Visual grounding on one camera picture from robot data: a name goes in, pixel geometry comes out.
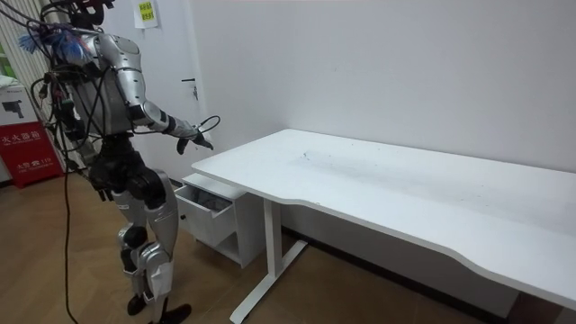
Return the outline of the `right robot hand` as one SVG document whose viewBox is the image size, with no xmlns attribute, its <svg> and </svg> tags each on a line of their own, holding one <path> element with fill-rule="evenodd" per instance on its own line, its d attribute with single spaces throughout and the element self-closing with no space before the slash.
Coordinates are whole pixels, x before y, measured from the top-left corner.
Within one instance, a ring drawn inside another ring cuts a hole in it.
<svg viewBox="0 0 576 324">
<path fill-rule="evenodd" d="M 192 142 L 196 146 L 214 150 L 214 146 L 203 136 L 203 133 L 200 131 L 192 137 L 180 138 L 176 143 L 176 152 L 179 155 L 183 155 L 189 142 Z"/>
</svg>

